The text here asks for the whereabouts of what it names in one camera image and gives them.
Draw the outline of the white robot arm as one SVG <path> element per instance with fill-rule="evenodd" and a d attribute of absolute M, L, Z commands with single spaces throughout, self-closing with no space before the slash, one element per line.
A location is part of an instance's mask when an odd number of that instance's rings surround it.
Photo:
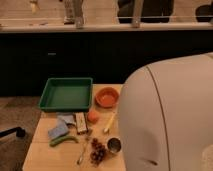
<path fill-rule="evenodd" d="M 133 72 L 118 124 L 127 171 L 213 171 L 213 52 Z"/>

